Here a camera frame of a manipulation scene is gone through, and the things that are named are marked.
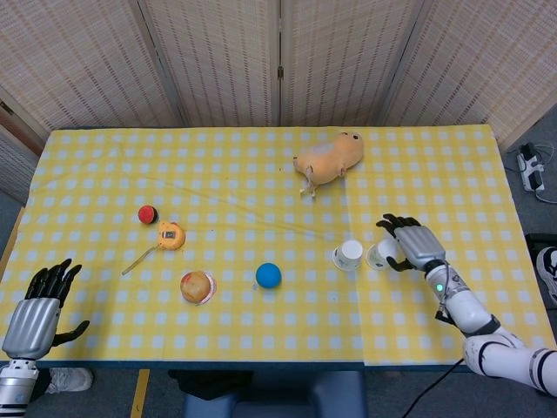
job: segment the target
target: gray carpet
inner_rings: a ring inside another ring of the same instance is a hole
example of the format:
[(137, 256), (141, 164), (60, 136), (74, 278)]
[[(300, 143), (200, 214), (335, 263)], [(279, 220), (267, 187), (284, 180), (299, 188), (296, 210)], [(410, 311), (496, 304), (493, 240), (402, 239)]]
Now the gray carpet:
[[(535, 125), (520, 140), (521, 143), (552, 141), (557, 144), (557, 108)], [(554, 164), (544, 173), (546, 194), (557, 200), (557, 155)], [(507, 164), (513, 165), (509, 158)], [(557, 207), (535, 200), (523, 191), (519, 175), (508, 172), (520, 223), (525, 233), (557, 233)], [(13, 202), (0, 195), (0, 248), (10, 234), (17, 216)], [(544, 300), (546, 289), (540, 289)], [(557, 334), (557, 312), (549, 312), (554, 333)], [(45, 395), (30, 406), (30, 418), (66, 417), (126, 417), (130, 416), (137, 371), (96, 370), (91, 390), (79, 394)], [(441, 373), (429, 372), (366, 372), (367, 400), (370, 417), (398, 417), (406, 411), (424, 388)], [(144, 417), (180, 416), (182, 395), (178, 385), (164, 370), (151, 371)], [(472, 373), (449, 375), (427, 394), (410, 415), (413, 418), (438, 417), (552, 417), (557, 416), (557, 400), (539, 395), (531, 388), (512, 381), (487, 379)]]

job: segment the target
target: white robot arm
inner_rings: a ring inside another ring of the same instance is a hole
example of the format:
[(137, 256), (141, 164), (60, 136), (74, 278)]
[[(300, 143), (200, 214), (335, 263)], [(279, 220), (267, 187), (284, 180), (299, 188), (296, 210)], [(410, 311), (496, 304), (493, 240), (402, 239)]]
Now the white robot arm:
[(29, 284), (25, 299), (20, 300), (11, 317), (2, 350), (11, 358), (0, 372), (0, 416), (25, 415), (38, 377), (36, 360), (51, 347), (75, 340), (89, 326), (84, 320), (69, 333), (56, 334), (60, 310), (70, 291), (71, 282), (81, 265), (65, 272), (71, 260), (42, 269)]
[(406, 259), (387, 262), (396, 271), (418, 269), (435, 292), (440, 307), (435, 316), (454, 324), (466, 337), (464, 360), (477, 374), (519, 381), (551, 396), (557, 396), (557, 352), (531, 349), (501, 326), (474, 296), (466, 282), (446, 262), (446, 253), (435, 235), (414, 218), (392, 214), (377, 223), (399, 243)]

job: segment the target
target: power outlet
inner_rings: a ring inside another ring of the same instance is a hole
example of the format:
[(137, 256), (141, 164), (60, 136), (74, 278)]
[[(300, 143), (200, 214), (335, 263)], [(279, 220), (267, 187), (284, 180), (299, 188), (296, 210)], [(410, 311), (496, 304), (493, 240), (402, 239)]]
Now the power outlet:
[(528, 142), (526, 145), (521, 146), (516, 158), (519, 163), (524, 189), (527, 192), (545, 190), (546, 188), (541, 178), (543, 164), (538, 160), (534, 144)]

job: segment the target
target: paper cup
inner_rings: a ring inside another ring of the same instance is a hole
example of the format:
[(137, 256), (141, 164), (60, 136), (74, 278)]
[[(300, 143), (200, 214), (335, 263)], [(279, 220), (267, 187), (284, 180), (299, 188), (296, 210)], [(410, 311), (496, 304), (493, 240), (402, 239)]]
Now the paper cup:
[(366, 253), (366, 262), (369, 267), (375, 270), (385, 270), (389, 267), (387, 257), (397, 258), (399, 246), (394, 239), (383, 239), (374, 246), (371, 246)]
[(364, 247), (357, 240), (349, 239), (332, 252), (332, 262), (340, 270), (350, 272), (358, 268), (363, 254)]

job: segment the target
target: plush toy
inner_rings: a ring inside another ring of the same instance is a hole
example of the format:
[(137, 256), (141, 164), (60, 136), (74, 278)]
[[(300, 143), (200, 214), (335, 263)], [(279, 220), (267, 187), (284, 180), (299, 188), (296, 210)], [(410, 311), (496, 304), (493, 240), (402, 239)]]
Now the plush toy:
[(315, 190), (337, 177), (344, 177), (346, 170), (356, 165), (364, 156), (364, 141), (356, 132), (341, 132), (334, 141), (318, 144), (294, 157), (294, 168), (305, 175), (308, 185), (299, 193)]

